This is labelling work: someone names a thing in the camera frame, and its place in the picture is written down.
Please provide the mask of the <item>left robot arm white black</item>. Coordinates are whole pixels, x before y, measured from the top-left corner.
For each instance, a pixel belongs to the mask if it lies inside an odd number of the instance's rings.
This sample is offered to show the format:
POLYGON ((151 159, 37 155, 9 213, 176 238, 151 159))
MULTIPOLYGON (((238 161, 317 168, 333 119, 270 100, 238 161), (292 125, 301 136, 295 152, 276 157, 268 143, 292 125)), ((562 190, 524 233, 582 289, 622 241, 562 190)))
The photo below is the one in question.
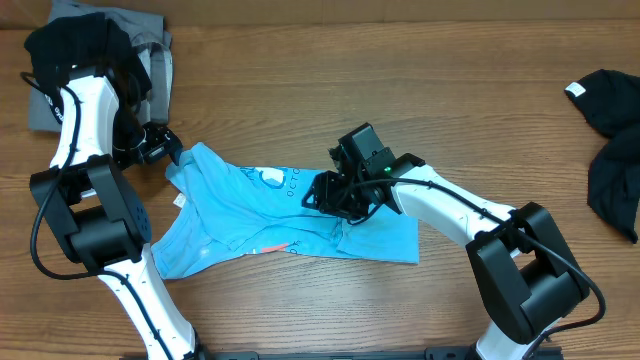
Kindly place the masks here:
POLYGON ((149 215, 123 174, 183 146, 166 126, 140 124, 128 76, 104 66, 74 67, 59 82, 60 141, 48 170, 32 175, 33 227, 47 223, 69 261, 85 267, 117 297, 148 359, 204 359, 196 330, 171 299, 154 263, 149 215))

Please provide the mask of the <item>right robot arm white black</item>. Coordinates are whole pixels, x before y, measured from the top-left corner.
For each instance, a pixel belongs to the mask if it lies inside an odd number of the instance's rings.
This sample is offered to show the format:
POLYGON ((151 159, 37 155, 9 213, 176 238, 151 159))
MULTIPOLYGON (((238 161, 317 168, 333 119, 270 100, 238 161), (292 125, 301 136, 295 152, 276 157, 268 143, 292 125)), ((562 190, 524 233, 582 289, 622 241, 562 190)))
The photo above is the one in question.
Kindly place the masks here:
POLYGON ((469 358, 537 358, 558 321, 589 296, 586 275, 542 206, 515 209, 485 200, 412 154, 333 160, 336 169, 314 178, 303 207, 356 225, 386 206, 465 249, 491 319, 469 358))

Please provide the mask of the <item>light blue t-shirt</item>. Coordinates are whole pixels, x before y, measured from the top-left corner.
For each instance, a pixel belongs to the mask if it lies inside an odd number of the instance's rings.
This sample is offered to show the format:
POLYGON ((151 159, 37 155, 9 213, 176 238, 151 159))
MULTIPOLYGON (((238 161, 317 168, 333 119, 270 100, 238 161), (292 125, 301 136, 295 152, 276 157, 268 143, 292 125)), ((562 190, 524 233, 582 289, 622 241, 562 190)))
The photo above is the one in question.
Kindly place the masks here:
POLYGON ((307 209, 316 171, 239 167, 203 143, 170 164, 180 213, 151 247, 159 274, 182 279, 243 255, 297 255, 416 264, 417 220, 383 207, 361 225, 307 209))

